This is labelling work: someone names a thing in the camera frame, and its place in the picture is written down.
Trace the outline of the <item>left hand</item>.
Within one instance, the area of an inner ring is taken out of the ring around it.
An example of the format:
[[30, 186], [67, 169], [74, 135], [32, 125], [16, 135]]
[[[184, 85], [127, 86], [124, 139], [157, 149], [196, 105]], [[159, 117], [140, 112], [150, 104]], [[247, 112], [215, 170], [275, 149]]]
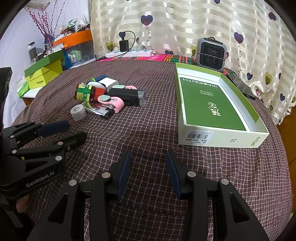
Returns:
[[28, 194], [25, 197], [22, 197], [21, 199], [17, 200], [16, 209], [18, 213], [23, 213], [28, 209], [29, 199], [30, 199], [30, 195]]

